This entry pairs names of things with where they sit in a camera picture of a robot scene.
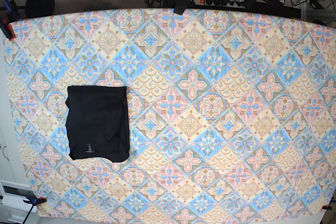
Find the patterned tablecloth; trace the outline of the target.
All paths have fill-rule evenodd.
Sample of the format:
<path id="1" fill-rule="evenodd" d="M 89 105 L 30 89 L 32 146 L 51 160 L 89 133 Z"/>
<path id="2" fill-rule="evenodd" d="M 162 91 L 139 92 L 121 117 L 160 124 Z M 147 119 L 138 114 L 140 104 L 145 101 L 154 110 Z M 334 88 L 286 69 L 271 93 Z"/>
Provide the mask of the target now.
<path id="1" fill-rule="evenodd" d="M 335 191 L 335 29 L 222 10 L 119 9 L 12 23 L 14 129 L 41 217 L 257 223 Z M 73 161 L 69 86 L 126 86 L 130 156 Z"/>

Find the white cabinet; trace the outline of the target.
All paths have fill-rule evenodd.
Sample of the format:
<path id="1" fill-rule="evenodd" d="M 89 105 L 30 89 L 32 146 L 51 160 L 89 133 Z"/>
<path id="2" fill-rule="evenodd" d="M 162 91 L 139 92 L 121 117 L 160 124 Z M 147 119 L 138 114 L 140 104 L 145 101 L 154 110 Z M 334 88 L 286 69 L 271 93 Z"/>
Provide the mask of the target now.
<path id="1" fill-rule="evenodd" d="M 4 40 L 1 38 L 1 180 L 10 185 L 28 188 L 10 107 L 5 73 Z"/>

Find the white power strip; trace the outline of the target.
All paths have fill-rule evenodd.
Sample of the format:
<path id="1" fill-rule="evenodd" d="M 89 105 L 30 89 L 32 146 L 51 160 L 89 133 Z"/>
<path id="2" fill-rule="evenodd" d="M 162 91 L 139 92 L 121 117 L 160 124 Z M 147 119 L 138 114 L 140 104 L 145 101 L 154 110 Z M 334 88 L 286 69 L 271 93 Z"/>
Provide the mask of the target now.
<path id="1" fill-rule="evenodd" d="M 243 8 L 244 0 L 194 0 L 197 6 Z"/>

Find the blue clamp upper left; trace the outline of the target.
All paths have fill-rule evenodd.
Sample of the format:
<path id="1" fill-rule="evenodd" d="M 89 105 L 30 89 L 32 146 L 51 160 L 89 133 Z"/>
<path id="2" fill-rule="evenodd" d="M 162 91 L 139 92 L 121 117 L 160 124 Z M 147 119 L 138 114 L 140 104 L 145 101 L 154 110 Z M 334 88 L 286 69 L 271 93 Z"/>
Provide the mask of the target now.
<path id="1" fill-rule="evenodd" d="M 11 26 L 11 22 L 16 20 L 17 13 L 10 1 L 4 0 L 3 4 L 4 7 L 1 7 L 1 10 L 6 11 L 6 17 L 1 18 L 1 31 L 9 41 L 12 41 L 16 36 Z"/>

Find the round black stand base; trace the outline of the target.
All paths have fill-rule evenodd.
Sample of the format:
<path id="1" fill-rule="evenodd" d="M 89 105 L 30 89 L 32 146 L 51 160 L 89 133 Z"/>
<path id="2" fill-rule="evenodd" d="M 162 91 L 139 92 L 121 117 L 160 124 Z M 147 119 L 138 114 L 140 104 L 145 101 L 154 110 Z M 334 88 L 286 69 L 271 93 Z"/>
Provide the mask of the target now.
<path id="1" fill-rule="evenodd" d="M 52 16 L 54 11 L 55 0 L 27 0 L 25 4 L 27 18 Z"/>

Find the black T-shirt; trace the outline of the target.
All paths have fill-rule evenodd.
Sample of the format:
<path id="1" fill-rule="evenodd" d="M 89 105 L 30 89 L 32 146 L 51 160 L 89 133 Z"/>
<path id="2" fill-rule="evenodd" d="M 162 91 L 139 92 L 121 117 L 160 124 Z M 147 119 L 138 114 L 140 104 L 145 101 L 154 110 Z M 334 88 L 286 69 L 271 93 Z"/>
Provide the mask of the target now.
<path id="1" fill-rule="evenodd" d="M 69 156 L 102 157 L 115 163 L 130 156 L 126 87 L 69 86 L 66 119 Z"/>

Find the blue clamp lower left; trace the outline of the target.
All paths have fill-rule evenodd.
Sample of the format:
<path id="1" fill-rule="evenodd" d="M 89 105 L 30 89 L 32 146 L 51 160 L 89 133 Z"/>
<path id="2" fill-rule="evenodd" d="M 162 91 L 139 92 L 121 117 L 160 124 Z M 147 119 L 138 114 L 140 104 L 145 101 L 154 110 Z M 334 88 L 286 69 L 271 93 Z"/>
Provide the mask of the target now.
<path id="1" fill-rule="evenodd" d="M 26 215 L 26 217 L 25 217 L 25 219 L 23 221 L 23 224 L 25 224 L 25 222 L 28 219 L 28 217 L 29 217 L 31 211 L 33 210 L 33 208 L 36 207 L 36 206 L 38 206 L 38 205 L 40 205 L 40 204 L 45 203 L 46 201 L 47 201 L 46 198 L 44 198 L 44 197 L 39 197 L 38 198 L 36 196 L 34 196 L 34 197 L 27 196 L 25 199 L 23 199 L 24 203 L 31 205 L 31 208 L 30 208 L 28 214 Z"/>

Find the blue clamp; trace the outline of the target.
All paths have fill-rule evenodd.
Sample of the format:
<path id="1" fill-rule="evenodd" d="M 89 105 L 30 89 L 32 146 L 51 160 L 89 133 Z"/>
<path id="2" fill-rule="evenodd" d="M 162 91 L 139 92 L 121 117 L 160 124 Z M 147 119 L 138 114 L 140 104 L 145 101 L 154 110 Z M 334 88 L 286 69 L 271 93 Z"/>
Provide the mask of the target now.
<path id="1" fill-rule="evenodd" d="M 28 214 L 26 215 L 26 217 L 25 217 L 25 219 L 23 221 L 23 224 L 25 224 L 25 222 L 28 219 L 28 217 L 29 217 L 31 211 L 33 210 L 33 208 L 36 207 L 36 206 L 38 206 L 38 205 L 40 205 L 40 204 L 45 203 L 46 201 L 47 201 L 46 198 L 44 198 L 44 197 L 39 197 L 38 198 L 36 196 L 34 196 L 34 197 L 27 196 L 25 199 L 23 199 L 24 203 L 31 205 L 31 208 L 30 208 Z"/>
<path id="2" fill-rule="evenodd" d="M 16 20 L 17 13 L 10 1 L 4 0 L 3 4 L 4 7 L 1 7 L 1 10 L 6 11 L 6 17 L 1 18 L 1 31 L 9 41 L 12 41 L 16 36 L 11 26 L 11 22 Z"/>

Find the orange clamp lower right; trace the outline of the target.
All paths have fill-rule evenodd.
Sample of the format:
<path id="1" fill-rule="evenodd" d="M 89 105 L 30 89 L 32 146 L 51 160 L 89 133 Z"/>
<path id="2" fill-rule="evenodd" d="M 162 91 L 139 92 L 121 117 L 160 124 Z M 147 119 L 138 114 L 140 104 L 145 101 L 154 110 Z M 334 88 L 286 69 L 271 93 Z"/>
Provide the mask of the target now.
<path id="1" fill-rule="evenodd" d="M 332 207 L 330 205 L 325 205 L 325 206 L 322 206 L 322 209 L 323 210 L 332 210 Z"/>

